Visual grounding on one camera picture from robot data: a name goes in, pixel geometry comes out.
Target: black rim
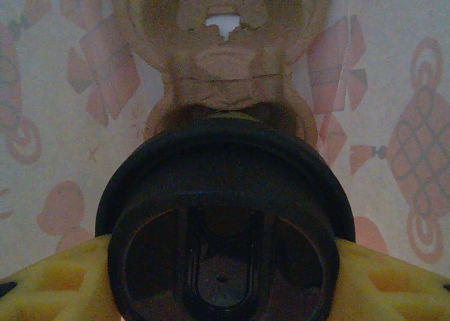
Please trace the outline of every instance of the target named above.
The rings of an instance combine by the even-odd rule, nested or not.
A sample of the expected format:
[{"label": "black rim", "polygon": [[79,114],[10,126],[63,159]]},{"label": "black rim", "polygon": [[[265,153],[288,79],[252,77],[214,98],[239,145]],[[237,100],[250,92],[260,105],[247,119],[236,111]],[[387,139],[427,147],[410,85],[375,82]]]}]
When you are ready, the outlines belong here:
[{"label": "black rim", "polygon": [[[320,299],[308,320],[328,316],[339,271],[335,238],[355,240],[352,211],[337,178],[312,147],[295,137],[247,120],[208,119],[144,143],[116,171],[103,193],[96,235],[112,233],[110,283],[117,307],[127,320],[154,320],[146,316],[149,307],[132,293],[132,282],[157,286],[154,280],[158,279],[150,279],[151,273],[127,264],[134,259],[137,240],[142,242],[140,231],[167,212],[176,216],[168,226],[178,226],[172,231],[178,235],[173,246],[177,256],[172,259],[176,265],[170,269],[176,282],[172,287],[177,301],[174,305],[197,320],[235,320],[237,315],[253,320],[264,313],[270,304],[269,281],[257,280],[252,298],[233,308],[208,307],[192,291],[186,293],[189,289],[183,278],[191,252],[187,247],[190,237],[180,239],[180,235],[188,235],[192,226],[186,227],[187,220],[182,217],[199,207],[230,203],[261,212],[262,221],[271,216],[282,222],[279,224],[292,224],[296,233],[306,238],[319,260],[313,267],[321,268]],[[265,246],[270,238],[264,240],[260,246],[266,253],[257,263],[258,278],[270,276],[267,268],[272,268],[274,261],[273,248]],[[288,244],[284,247],[289,253],[292,247]],[[282,266],[279,270],[289,277],[288,270]]]}]

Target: pink pattern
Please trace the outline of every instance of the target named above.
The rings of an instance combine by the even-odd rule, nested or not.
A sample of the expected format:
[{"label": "pink pattern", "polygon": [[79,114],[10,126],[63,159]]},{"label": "pink pattern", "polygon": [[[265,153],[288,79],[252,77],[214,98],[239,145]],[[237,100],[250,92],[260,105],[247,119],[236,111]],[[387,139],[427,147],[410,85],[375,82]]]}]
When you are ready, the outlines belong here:
[{"label": "pink pattern", "polygon": [[[424,52],[432,54],[427,59]],[[444,59],[436,39],[424,38],[411,61],[413,97],[392,132],[389,145],[352,146],[352,173],[369,158],[387,159],[409,205],[406,231],[414,253],[424,262],[444,256],[440,220],[450,213],[450,105],[437,92]]]},{"label": "pink pattern", "polygon": [[86,60],[70,49],[67,80],[76,93],[91,87],[85,109],[106,127],[108,112],[117,119],[141,84],[133,54],[115,15],[103,18],[101,0],[60,0],[60,12],[87,31],[80,40]]},{"label": "pink pattern", "polygon": [[352,110],[367,91],[365,69],[354,69],[366,52],[356,15],[338,20],[323,31],[308,51],[308,68],[314,114],[325,114],[319,133],[319,150],[333,165],[347,141],[347,134],[332,112],[343,111],[348,93]]},{"label": "pink pattern", "polygon": [[385,238],[378,226],[367,217],[354,217],[356,228],[356,242],[360,245],[374,249],[384,254],[389,254]]},{"label": "pink pattern", "polygon": [[90,240],[93,235],[81,227],[84,217],[84,197],[73,181],[64,181],[48,194],[37,225],[49,235],[60,235],[56,251],[69,249]]},{"label": "pink pattern", "polygon": [[49,0],[26,0],[20,22],[8,27],[0,23],[0,133],[6,136],[10,155],[23,164],[33,164],[41,156],[41,136],[34,122],[22,111],[20,64],[14,41],[51,10]]}]

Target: brown toy figure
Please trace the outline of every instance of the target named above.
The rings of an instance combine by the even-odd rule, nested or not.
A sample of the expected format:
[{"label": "brown toy figure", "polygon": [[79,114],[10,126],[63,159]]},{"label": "brown toy figure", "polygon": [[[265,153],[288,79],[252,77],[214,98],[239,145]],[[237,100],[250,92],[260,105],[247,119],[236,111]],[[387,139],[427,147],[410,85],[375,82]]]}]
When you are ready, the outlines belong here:
[{"label": "brown toy figure", "polygon": [[37,225],[49,235],[62,235],[56,251],[62,251],[90,240],[93,235],[80,226],[84,217],[84,198],[78,184],[64,181],[46,198]]},{"label": "brown toy figure", "polygon": [[[112,4],[131,47],[161,72],[165,84],[145,139],[218,110],[240,110],[316,144],[316,122],[293,89],[292,65],[322,30],[330,0]],[[216,15],[239,16],[240,26],[228,39],[216,25],[205,25]]]}]

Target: yellow plastic part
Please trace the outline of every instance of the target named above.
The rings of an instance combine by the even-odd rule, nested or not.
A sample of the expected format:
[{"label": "yellow plastic part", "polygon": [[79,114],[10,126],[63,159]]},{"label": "yellow plastic part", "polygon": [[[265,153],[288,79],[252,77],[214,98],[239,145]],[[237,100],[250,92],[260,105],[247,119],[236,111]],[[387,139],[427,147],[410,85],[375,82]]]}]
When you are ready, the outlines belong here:
[{"label": "yellow plastic part", "polygon": [[397,258],[338,240],[340,272],[332,321],[448,321],[450,279]]},{"label": "yellow plastic part", "polygon": [[[109,287],[109,236],[97,237],[2,280],[2,321],[118,321]],[[448,321],[450,279],[338,240],[341,257],[330,321]]]},{"label": "yellow plastic part", "polygon": [[108,278],[109,240],[97,237],[2,280],[17,287],[0,299],[0,320],[119,321]]}]

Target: white spot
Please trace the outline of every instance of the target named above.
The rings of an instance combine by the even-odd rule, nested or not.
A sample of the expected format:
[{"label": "white spot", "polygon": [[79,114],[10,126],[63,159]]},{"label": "white spot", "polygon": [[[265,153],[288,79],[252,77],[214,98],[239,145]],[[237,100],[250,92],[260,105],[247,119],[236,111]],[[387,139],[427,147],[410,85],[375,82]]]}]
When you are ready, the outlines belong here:
[{"label": "white spot", "polygon": [[227,41],[230,33],[240,25],[240,18],[235,14],[213,15],[205,20],[205,25],[217,25],[220,35]]}]

